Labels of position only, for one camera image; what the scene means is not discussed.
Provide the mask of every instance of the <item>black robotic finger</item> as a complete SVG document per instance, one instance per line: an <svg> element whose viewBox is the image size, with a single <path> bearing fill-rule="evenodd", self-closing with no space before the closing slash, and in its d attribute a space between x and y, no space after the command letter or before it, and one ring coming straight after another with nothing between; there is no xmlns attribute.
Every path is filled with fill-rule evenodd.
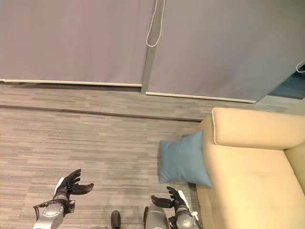
<svg viewBox="0 0 305 229"><path fill-rule="evenodd" d="M77 182L79 182L81 179L80 178L76 178L74 181L73 181L73 184L75 185Z"/></svg>
<svg viewBox="0 0 305 229"><path fill-rule="evenodd" d="M74 185L71 187L72 192L71 194L73 195L84 195L87 194L89 192L91 192L91 190L93 189L94 184L91 183L89 185Z"/></svg>

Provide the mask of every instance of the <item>sofa cushion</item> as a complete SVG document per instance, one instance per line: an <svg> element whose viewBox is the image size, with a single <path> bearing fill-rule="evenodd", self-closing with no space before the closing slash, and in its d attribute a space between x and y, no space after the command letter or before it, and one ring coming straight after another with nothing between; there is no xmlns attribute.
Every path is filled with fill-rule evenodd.
<svg viewBox="0 0 305 229"><path fill-rule="evenodd" d="M213 184L197 186L204 228L305 228L305 196L282 150L215 145L210 116L198 129Z"/></svg>
<svg viewBox="0 0 305 229"><path fill-rule="evenodd" d="M295 172L303 192L305 193L305 143L285 150L285 154Z"/></svg>
<svg viewBox="0 0 305 229"><path fill-rule="evenodd" d="M213 125L217 145L283 150L305 140L305 116L214 108Z"/></svg>

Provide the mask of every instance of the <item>white cable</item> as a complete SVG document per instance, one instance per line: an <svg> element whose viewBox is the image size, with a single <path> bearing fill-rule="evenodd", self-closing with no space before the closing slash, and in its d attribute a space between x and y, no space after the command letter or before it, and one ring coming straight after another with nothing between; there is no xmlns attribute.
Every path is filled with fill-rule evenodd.
<svg viewBox="0 0 305 229"><path fill-rule="evenodd" d="M158 4L158 0L156 0L156 4L155 4L155 6L154 6L154 11L153 11L153 15L152 15L151 26L150 26L150 28L149 28L149 31L148 31L148 34L147 34L147 37L146 37L146 44L147 44L147 46L149 46L149 47L154 47L154 46L156 46L156 45L158 44L159 39L160 39L161 34L162 34L162 24L163 24L163 14L164 14L164 8L165 8L165 0L163 0L163 9L162 9L162 14L161 14L161 26L160 26L160 32L159 32L158 40L157 40L156 44L154 44L154 45L150 45L150 44L148 43L148 37L149 37L149 35L151 34L151 31L152 31L152 26L153 26L152 23L153 23L154 15L155 15L156 10L157 10L157 4Z"/></svg>
<svg viewBox="0 0 305 229"><path fill-rule="evenodd" d="M300 71L299 67L301 68L303 66L303 64L305 64L305 61L301 61L300 63L297 64L297 66L295 67L296 71L298 73L305 73L305 71Z"/></svg>

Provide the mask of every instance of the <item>blue pillow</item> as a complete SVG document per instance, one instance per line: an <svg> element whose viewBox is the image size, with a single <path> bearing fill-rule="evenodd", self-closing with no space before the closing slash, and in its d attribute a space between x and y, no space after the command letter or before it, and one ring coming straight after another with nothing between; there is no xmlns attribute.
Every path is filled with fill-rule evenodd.
<svg viewBox="0 0 305 229"><path fill-rule="evenodd" d="M159 181L182 181L212 187L204 167L202 140L203 131L199 131L178 141L161 141Z"/></svg>

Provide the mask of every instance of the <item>robotic arm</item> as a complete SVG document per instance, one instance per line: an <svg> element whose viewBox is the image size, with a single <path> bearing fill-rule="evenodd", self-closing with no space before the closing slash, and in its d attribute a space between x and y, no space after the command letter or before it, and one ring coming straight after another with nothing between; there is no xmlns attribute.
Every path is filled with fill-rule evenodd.
<svg viewBox="0 0 305 229"><path fill-rule="evenodd" d="M33 229L56 229L68 213L73 213L75 200L70 200L70 195L83 195L89 193L94 184L79 185L81 169L75 170L65 178L61 178L55 188L54 198L50 201L36 205L36 223Z"/></svg>

